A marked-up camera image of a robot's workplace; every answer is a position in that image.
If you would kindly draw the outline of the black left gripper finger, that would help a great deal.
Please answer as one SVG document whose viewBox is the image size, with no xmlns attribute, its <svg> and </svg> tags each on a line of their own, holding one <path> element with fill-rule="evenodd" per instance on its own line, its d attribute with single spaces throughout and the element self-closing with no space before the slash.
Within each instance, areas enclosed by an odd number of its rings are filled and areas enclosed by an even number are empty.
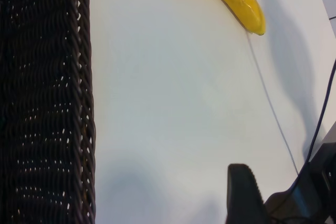
<svg viewBox="0 0 336 224">
<path fill-rule="evenodd" d="M 268 223 L 256 179 L 245 164 L 228 166 L 226 223 Z"/>
</svg>

